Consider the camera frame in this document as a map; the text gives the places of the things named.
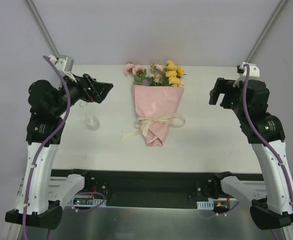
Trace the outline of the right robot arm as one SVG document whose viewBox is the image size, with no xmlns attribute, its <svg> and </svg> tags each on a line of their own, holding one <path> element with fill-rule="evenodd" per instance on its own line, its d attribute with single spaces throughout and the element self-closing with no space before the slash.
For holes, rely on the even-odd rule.
<svg viewBox="0 0 293 240">
<path fill-rule="evenodd" d="M 234 112 L 261 168 L 266 194 L 246 187 L 229 171 L 215 174 L 208 184 L 210 198 L 226 194 L 249 206 L 250 216 L 261 230 L 293 223 L 293 180 L 286 163 L 285 133 L 278 117 L 267 112 L 270 91 L 260 80 L 250 79 L 234 86 L 234 80 L 218 78 L 209 93 L 209 104 Z"/>
</svg>

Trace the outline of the peach flower bunch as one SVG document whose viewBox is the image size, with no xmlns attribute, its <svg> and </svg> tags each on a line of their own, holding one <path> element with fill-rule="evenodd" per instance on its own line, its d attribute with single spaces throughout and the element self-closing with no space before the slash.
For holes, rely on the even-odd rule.
<svg viewBox="0 0 293 240">
<path fill-rule="evenodd" d="M 152 63 L 150 65 L 150 74 L 147 76 L 151 87 L 164 86 L 166 79 L 165 68 L 161 64 Z"/>
</svg>

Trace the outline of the clear glass vase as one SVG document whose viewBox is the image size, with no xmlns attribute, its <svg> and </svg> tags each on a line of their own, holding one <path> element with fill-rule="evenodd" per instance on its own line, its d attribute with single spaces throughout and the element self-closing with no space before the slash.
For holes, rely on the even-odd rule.
<svg viewBox="0 0 293 240">
<path fill-rule="evenodd" d="M 86 127 L 90 131 L 97 131 L 100 128 L 101 124 L 98 118 L 96 117 L 96 115 L 94 114 L 94 112 L 89 108 L 89 103 L 82 100 L 79 103 L 79 106 L 84 111 L 84 114 L 85 114 L 84 121 L 85 121 Z"/>
</svg>

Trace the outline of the left aluminium frame post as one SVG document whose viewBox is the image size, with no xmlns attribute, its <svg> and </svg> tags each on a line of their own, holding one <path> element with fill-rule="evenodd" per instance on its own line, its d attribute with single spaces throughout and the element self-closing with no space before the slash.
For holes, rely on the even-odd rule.
<svg viewBox="0 0 293 240">
<path fill-rule="evenodd" d="M 51 52 L 52 55 L 59 57 L 60 56 L 59 51 L 58 51 L 58 49 L 57 49 L 57 47 L 56 47 L 56 45 L 50 35 L 34 1 L 33 0 L 25 0 L 24 2 L 26 4 L 26 6 L 28 7 L 45 43 L 47 44 L 49 51 Z"/>
</svg>

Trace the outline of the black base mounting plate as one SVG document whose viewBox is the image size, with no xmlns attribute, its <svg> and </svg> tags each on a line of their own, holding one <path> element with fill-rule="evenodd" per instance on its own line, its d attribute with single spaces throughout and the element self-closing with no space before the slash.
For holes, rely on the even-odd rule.
<svg viewBox="0 0 293 240">
<path fill-rule="evenodd" d="M 94 190 L 95 200 L 108 207 L 195 209 L 197 202 L 227 198 L 215 172 L 147 172 L 54 169 L 53 177 L 84 175 L 83 192 Z"/>
</svg>

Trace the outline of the right aluminium frame post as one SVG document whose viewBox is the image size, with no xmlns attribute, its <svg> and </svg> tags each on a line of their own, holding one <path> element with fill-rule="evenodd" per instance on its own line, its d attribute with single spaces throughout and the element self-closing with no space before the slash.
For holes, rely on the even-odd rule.
<svg viewBox="0 0 293 240">
<path fill-rule="evenodd" d="M 273 29 L 274 25 L 276 24 L 278 18 L 282 14 L 283 10 L 285 9 L 286 5 L 289 3 L 289 0 L 279 0 L 276 4 L 273 12 L 271 13 L 270 17 L 268 18 L 267 22 L 265 23 L 263 29 L 261 30 L 260 34 L 258 35 L 256 41 L 254 42 L 251 50 L 249 51 L 247 57 L 245 58 L 246 62 L 252 63 L 255 56 L 258 54 L 260 48 L 263 46 L 265 40 L 267 39 L 269 33 Z"/>
</svg>

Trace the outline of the yellow flower bunch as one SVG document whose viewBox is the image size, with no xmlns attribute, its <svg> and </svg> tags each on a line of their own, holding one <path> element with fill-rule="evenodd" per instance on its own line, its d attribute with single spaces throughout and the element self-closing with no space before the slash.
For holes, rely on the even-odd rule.
<svg viewBox="0 0 293 240">
<path fill-rule="evenodd" d="M 171 60 L 166 61 L 165 66 L 165 77 L 168 80 L 168 85 L 170 87 L 184 87 L 183 77 L 186 75 L 184 68 L 182 66 L 177 66 Z"/>
</svg>

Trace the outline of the pink flower stem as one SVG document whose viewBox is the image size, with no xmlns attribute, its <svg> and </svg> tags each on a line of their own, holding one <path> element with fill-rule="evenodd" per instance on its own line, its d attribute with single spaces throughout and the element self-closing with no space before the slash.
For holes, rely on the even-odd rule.
<svg viewBox="0 0 293 240">
<path fill-rule="evenodd" d="M 124 67 L 124 74 L 127 77 L 133 77 L 134 85 L 142 85 L 145 77 L 147 76 L 147 70 L 142 65 L 135 65 L 129 62 Z"/>
</svg>

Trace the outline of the pink and purple wrapping paper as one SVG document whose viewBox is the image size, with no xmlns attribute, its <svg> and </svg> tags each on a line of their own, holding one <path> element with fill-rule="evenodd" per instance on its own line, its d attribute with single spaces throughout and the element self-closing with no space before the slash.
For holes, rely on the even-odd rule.
<svg viewBox="0 0 293 240">
<path fill-rule="evenodd" d="M 132 96 L 138 117 L 157 119 L 164 115 L 177 113 L 184 89 L 174 86 L 134 85 Z M 144 137 L 149 147 L 163 146 L 170 130 L 169 125 L 154 123 Z"/>
</svg>

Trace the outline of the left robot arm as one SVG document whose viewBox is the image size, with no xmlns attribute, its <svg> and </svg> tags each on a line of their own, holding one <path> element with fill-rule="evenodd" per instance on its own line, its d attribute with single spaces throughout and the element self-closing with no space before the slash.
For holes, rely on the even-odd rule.
<svg viewBox="0 0 293 240">
<path fill-rule="evenodd" d="M 27 167 L 22 187 L 22 200 L 5 214 L 7 223 L 24 227 L 54 230 L 63 216 L 63 209 L 79 192 L 92 190 L 88 170 L 73 169 L 56 191 L 49 194 L 53 161 L 61 143 L 65 119 L 70 108 L 79 100 L 100 104 L 114 87 L 98 82 L 88 74 L 64 76 L 66 86 L 59 89 L 41 79 L 28 89 L 31 117 L 27 125 Z"/>
</svg>

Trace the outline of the aluminium frame post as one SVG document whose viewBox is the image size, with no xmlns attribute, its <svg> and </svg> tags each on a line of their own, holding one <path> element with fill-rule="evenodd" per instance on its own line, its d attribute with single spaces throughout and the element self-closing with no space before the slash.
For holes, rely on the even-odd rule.
<svg viewBox="0 0 293 240">
<path fill-rule="evenodd" d="M 33 0 L 25 0 L 24 2 L 26 4 L 26 6 L 28 7 L 45 43 L 47 44 L 49 51 L 51 52 L 52 55 L 59 57 L 60 56 L 59 51 L 58 51 L 58 49 L 57 49 L 57 47 L 56 47 L 56 45 L 50 35 L 34 1 Z"/>
<path fill-rule="evenodd" d="M 263 46 L 265 40 L 267 39 L 269 33 L 273 29 L 274 25 L 276 24 L 278 18 L 282 14 L 283 10 L 285 9 L 286 5 L 289 3 L 289 0 L 279 0 L 276 4 L 273 12 L 271 13 L 270 17 L 268 18 L 267 22 L 265 23 L 263 29 L 261 30 L 260 34 L 258 35 L 256 41 L 254 42 L 251 50 L 249 51 L 247 57 L 245 58 L 246 62 L 252 63 L 255 56 L 258 54 L 260 48 Z"/>
</svg>

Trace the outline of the cream ribbon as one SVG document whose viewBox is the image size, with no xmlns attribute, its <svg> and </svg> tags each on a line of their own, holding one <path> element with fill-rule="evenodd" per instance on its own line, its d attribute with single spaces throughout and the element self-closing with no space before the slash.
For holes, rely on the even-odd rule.
<svg viewBox="0 0 293 240">
<path fill-rule="evenodd" d="M 137 129 L 135 132 L 127 133 L 122 136 L 123 140 L 133 138 L 139 135 L 144 137 L 147 136 L 149 128 L 151 125 L 159 123 L 159 124 L 166 124 L 173 128 L 181 128 L 185 125 L 186 120 L 185 118 L 178 114 L 178 113 L 170 113 L 161 116 L 160 118 L 144 118 L 138 117 L 135 121 L 135 128 Z"/>
</svg>

